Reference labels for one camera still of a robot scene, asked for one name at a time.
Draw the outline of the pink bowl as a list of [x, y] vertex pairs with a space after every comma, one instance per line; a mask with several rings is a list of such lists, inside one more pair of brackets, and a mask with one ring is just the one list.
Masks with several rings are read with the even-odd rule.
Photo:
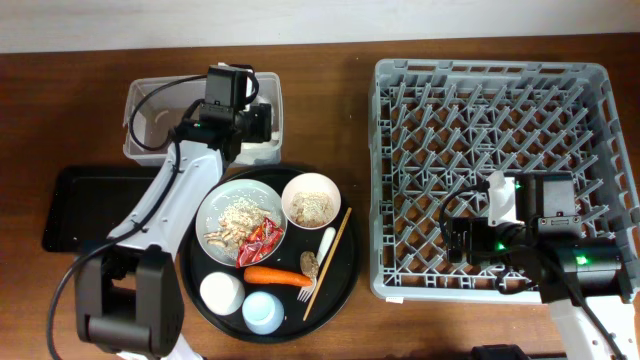
[[337, 185], [319, 173], [303, 173], [290, 180], [281, 195], [281, 204], [289, 222], [305, 230], [329, 225], [341, 208]]

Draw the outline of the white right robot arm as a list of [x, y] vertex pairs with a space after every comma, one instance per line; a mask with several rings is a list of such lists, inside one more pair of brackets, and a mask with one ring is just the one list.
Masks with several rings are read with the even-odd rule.
[[529, 282], [503, 295], [532, 287], [549, 307], [569, 359], [637, 359], [639, 350], [631, 291], [615, 244], [582, 239], [569, 218], [532, 218], [493, 227], [485, 218], [439, 220], [448, 256], [477, 265], [501, 262]]

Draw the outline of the red snack wrapper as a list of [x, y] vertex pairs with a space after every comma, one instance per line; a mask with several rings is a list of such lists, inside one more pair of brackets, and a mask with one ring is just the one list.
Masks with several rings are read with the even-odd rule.
[[236, 267], [251, 266], [262, 261], [274, 251], [284, 234], [283, 228], [265, 217], [239, 247]]

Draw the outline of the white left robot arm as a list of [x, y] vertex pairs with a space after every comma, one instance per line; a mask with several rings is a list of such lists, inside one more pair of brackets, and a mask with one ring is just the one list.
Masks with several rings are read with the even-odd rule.
[[244, 143], [271, 139], [268, 103], [196, 100], [170, 130], [156, 178], [104, 244], [79, 257], [76, 328], [81, 341], [125, 359], [196, 359], [182, 335], [184, 301], [175, 257], [193, 217]]

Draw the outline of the light blue cup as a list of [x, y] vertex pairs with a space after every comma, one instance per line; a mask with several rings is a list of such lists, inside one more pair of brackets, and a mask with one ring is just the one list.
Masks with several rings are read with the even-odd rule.
[[257, 291], [245, 298], [242, 317], [252, 333], [267, 335], [275, 332], [284, 322], [284, 307], [273, 294]]

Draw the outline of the white tissue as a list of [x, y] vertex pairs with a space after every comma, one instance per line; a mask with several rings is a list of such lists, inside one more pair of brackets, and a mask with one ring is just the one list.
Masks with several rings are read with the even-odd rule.
[[255, 166], [277, 164], [281, 161], [282, 125], [280, 107], [273, 105], [271, 140], [264, 143], [243, 143], [235, 166]]

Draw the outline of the white cup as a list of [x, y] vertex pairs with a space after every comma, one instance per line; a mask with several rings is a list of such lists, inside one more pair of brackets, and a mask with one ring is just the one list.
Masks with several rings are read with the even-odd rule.
[[219, 316], [236, 312], [245, 299], [245, 290], [241, 281], [223, 272], [213, 272], [205, 276], [199, 292], [206, 307]]

